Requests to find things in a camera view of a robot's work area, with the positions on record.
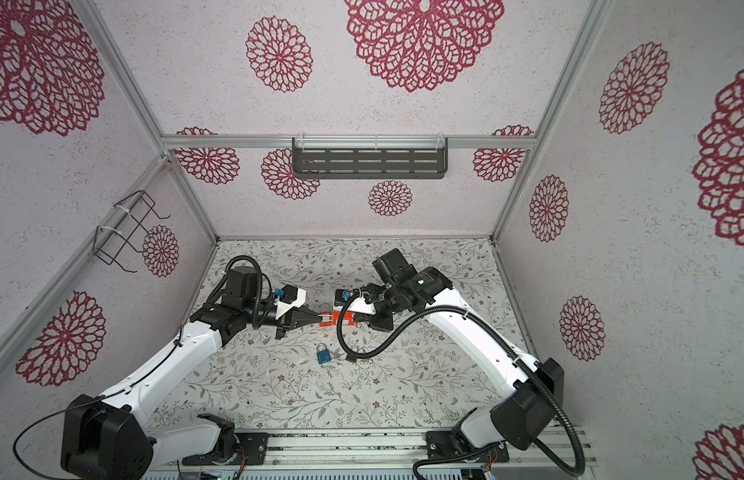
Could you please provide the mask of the red padlock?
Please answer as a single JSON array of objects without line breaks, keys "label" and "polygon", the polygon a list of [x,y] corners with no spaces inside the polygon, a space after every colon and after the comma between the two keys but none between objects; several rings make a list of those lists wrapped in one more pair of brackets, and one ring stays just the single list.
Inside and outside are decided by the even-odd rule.
[{"label": "red padlock", "polygon": [[353,327],[358,325],[354,312],[346,312],[343,315],[340,315],[339,312],[336,312],[334,317],[335,317],[336,324],[342,323],[343,325],[353,326]]},{"label": "red padlock", "polygon": [[335,326],[337,322],[337,315],[338,312],[335,311],[322,312],[319,326],[323,328]]}]

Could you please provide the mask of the blue padlock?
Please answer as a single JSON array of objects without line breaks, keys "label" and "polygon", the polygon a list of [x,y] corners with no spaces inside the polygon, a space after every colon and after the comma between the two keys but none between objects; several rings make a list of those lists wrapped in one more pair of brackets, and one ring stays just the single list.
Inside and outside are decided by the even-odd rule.
[{"label": "blue padlock", "polygon": [[316,356],[319,365],[324,365],[332,361],[332,352],[324,343],[317,345]]}]

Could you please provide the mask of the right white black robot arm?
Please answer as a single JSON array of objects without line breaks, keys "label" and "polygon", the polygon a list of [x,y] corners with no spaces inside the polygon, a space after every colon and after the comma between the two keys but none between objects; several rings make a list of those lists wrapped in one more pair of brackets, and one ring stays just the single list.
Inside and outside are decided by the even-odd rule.
[{"label": "right white black robot arm", "polygon": [[373,266],[383,282],[375,312],[385,319],[404,311],[423,312],[482,369],[499,396],[495,404],[459,422],[458,438],[475,448],[505,440],[519,450],[528,449],[556,416],[530,378],[538,378],[562,403],[563,368],[553,359],[541,362],[508,341],[438,269],[419,271],[398,249],[378,257]]}]

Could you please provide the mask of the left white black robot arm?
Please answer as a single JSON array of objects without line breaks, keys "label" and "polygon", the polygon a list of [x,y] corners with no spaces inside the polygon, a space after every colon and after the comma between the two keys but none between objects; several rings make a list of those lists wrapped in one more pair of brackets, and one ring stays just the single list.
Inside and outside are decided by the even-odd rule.
[{"label": "left white black robot arm", "polygon": [[187,425],[152,431],[151,416],[200,364],[247,328],[272,326],[275,337],[318,324],[307,293],[286,284],[271,289],[253,258],[226,268],[202,307],[141,367],[98,397],[81,395],[64,418],[61,467],[81,479],[139,479],[150,469],[191,456],[228,463],[240,443],[233,422],[201,414]]}]

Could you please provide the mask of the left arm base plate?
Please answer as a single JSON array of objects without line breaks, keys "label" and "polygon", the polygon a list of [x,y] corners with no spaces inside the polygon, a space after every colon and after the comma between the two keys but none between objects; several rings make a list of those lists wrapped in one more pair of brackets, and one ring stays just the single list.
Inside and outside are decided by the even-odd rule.
[{"label": "left arm base plate", "polygon": [[192,455],[181,460],[183,466],[260,466],[265,462],[270,435],[268,433],[237,432],[236,439],[225,441],[211,452]]}]

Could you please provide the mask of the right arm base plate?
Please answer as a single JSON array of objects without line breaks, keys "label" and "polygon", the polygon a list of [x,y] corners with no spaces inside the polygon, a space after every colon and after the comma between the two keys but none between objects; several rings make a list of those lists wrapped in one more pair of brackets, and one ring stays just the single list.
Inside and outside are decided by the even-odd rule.
[{"label": "right arm base plate", "polygon": [[[425,433],[425,442],[429,460],[452,459],[460,455],[475,453],[478,450],[478,447],[472,446],[460,434],[447,430],[427,431]],[[510,455],[506,448],[506,443],[501,441],[492,450],[467,458],[466,462],[489,464],[507,463],[509,460]]]}]

